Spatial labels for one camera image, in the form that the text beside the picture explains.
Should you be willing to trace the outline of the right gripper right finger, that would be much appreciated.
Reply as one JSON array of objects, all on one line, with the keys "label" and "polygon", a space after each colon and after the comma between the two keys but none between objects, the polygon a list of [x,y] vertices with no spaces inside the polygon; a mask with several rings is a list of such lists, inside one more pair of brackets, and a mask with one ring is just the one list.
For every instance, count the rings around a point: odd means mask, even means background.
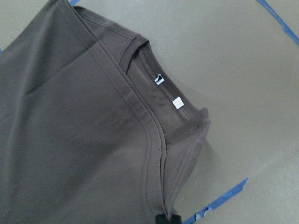
[{"label": "right gripper right finger", "polygon": [[173,214],[170,218],[169,224],[182,224],[181,216]]}]

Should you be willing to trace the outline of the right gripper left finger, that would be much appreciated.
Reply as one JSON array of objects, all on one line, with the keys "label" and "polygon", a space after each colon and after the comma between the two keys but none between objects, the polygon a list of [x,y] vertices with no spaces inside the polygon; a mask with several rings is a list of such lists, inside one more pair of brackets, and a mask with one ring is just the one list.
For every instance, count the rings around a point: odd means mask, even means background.
[{"label": "right gripper left finger", "polygon": [[165,214],[159,214],[155,217],[156,224],[168,224],[168,219]]}]

